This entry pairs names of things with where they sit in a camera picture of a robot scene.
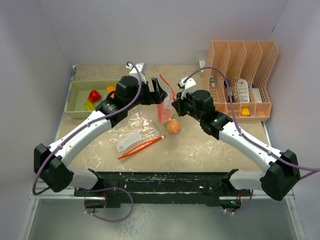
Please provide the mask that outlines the clear zip bag orange seal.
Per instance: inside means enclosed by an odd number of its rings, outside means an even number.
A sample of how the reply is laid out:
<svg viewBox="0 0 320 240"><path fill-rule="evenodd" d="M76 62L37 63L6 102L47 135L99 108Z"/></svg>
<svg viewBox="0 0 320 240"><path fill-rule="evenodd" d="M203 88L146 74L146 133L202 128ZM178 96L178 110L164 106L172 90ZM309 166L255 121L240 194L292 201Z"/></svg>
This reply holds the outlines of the clear zip bag orange seal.
<svg viewBox="0 0 320 240"><path fill-rule="evenodd" d="M130 111L128 116L108 130L107 134L118 160L133 156L166 137L139 110Z"/></svg>

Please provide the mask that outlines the red fake strawberry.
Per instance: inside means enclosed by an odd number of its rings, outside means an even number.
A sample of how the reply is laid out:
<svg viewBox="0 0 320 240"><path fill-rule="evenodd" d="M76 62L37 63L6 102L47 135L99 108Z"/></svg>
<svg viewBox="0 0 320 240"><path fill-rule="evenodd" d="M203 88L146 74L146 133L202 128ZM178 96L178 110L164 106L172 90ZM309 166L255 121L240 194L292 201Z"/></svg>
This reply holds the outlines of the red fake strawberry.
<svg viewBox="0 0 320 240"><path fill-rule="evenodd" d="M88 95L87 101L90 103L95 103L95 102L99 101L100 99L101 99L100 93L96 90L92 90Z"/></svg>

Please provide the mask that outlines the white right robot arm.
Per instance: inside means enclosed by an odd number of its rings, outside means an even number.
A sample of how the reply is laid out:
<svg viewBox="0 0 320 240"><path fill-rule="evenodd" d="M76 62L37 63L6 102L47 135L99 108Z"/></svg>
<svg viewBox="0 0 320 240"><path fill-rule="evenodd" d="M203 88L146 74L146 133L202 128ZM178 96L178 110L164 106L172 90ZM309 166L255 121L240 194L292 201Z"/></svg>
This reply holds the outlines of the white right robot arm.
<svg viewBox="0 0 320 240"><path fill-rule="evenodd" d="M226 195L233 196L239 190L258 190L281 201L301 179L300 171L292 167L298 163L294 152L289 149L282 152L248 134L215 109L208 91L196 90L186 95L179 92L172 106L180 117L194 118L206 134L234 147L260 168L259 171L231 170L222 183Z"/></svg>

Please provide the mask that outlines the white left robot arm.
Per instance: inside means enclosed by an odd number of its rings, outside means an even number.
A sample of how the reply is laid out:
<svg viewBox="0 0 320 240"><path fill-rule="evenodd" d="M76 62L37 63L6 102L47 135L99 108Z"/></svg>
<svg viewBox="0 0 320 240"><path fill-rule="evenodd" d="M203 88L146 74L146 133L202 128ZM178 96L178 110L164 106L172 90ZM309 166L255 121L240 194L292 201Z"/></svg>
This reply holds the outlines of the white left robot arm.
<svg viewBox="0 0 320 240"><path fill-rule="evenodd" d="M137 77L123 76L114 93L102 100L94 111L76 128L56 142L34 149L33 170L37 179L47 184L55 193L67 187L85 189L91 196L103 191L103 180L93 170L70 169L74 158L93 140L116 126L128 116L129 110L138 105L161 104L167 93L158 79L151 79L153 91L147 82Z"/></svg>

